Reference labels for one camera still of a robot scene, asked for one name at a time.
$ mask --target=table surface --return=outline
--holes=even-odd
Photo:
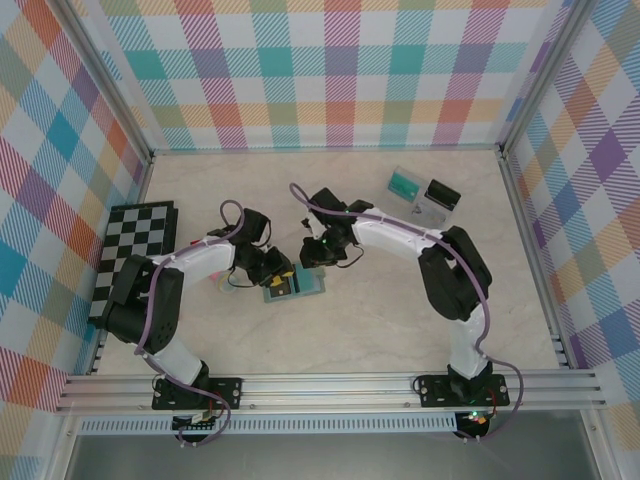
[[[401,166],[462,194],[448,226],[466,229],[493,275],[490,355],[523,369],[557,368],[502,176],[491,151],[233,153],[158,157],[146,201],[175,200],[176,248],[222,226],[227,198],[272,220],[272,243],[296,260],[308,232],[289,193],[329,187],[347,204],[361,198],[389,214],[386,190]],[[356,250],[349,251],[356,255]],[[177,335],[211,372],[329,373],[440,371],[450,352],[448,320],[427,301],[417,262],[366,249],[348,269],[328,268],[326,292],[265,304],[259,288],[219,292],[205,279],[183,293]],[[133,346],[112,336],[100,374],[148,373]]]

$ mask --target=metal rail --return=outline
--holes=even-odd
[[[517,377],[511,372],[500,373],[505,375],[511,398],[514,399],[518,389]],[[417,375],[419,373],[243,375],[240,409],[234,414],[468,410],[468,407],[421,408],[418,396],[411,389]],[[590,410],[606,407],[604,395],[591,370],[530,370],[524,372],[524,378],[521,410]],[[158,412],[151,409],[152,379],[152,375],[69,377],[58,404],[58,413],[173,415],[173,411]]]

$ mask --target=teal box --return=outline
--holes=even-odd
[[[391,175],[391,180],[387,188],[407,202],[413,202],[420,191],[420,184],[396,170],[393,172],[393,175]]]

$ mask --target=marble surface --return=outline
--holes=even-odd
[[[237,199],[271,218],[273,244],[294,260],[307,231],[300,224],[305,208],[290,195],[289,182],[309,195],[327,186],[347,204],[362,198],[397,215],[399,204],[386,191],[396,166],[462,194],[449,225],[469,232],[494,279],[486,351],[523,369],[557,368],[491,151],[158,157],[146,200],[175,200],[182,247],[221,226],[220,202]],[[417,262],[373,248],[349,269],[327,269],[326,293],[307,298],[265,304],[258,288],[224,294],[205,279],[184,292],[177,334],[223,374],[437,371],[450,351],[448,320],[429,305]],[[110,337],[99,373],[148,372],[132,352]]]

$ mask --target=checkered board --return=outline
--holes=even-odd
[[[113,207],[109,215],[89,317],[100,317],[124,261],[131,255],[164,255],[175,250],[178,209],[173,202]]]

